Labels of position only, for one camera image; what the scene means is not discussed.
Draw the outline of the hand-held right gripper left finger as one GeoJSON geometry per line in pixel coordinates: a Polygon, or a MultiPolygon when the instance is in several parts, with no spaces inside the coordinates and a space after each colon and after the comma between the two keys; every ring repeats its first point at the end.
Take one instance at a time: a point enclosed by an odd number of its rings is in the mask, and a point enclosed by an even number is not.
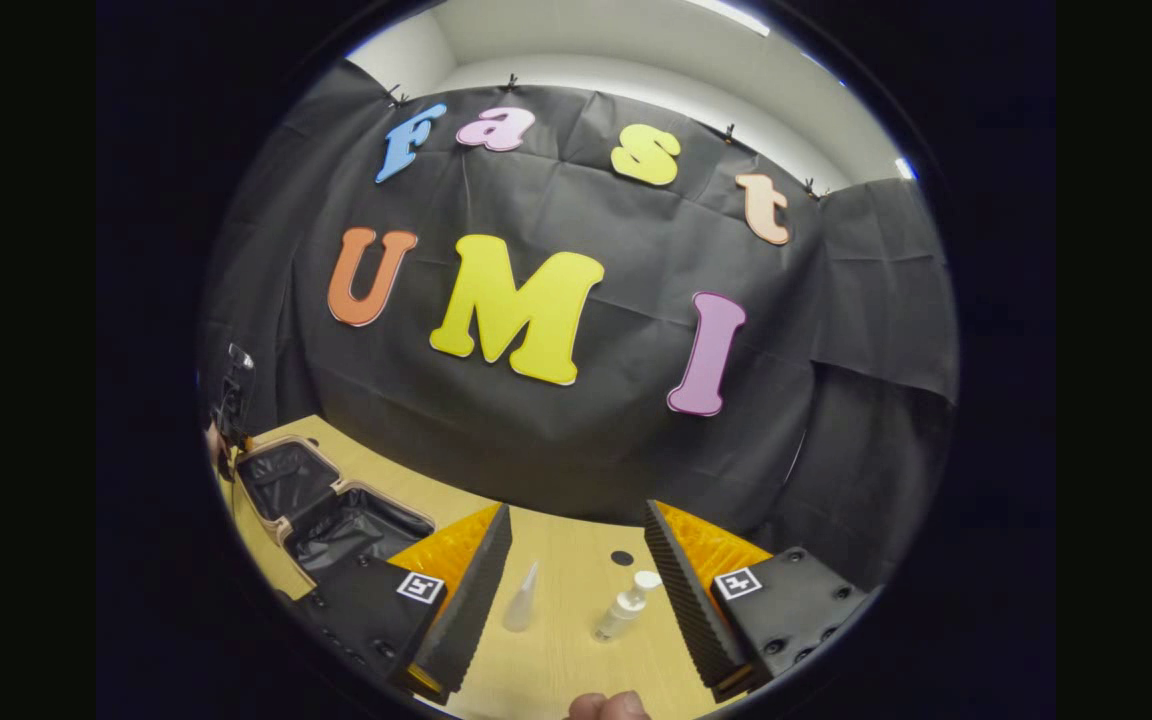
{"type": "Polygon", "coordinates": [[[353,674],[445,705],[479,647],[511,539],[509,506],[493,503],[391,559],[329,566],[287,607],[353,674]]]}

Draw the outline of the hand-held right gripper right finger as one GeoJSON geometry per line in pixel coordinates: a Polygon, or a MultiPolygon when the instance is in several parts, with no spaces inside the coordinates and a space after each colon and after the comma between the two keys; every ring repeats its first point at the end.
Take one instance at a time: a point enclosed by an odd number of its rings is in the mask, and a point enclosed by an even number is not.
{"type": "Polygon", "coordinates": [[[718,703],[799,670],[874,597],[803,547],[772,553],[657,500],[646,501],[644,537],[718,703]]]}

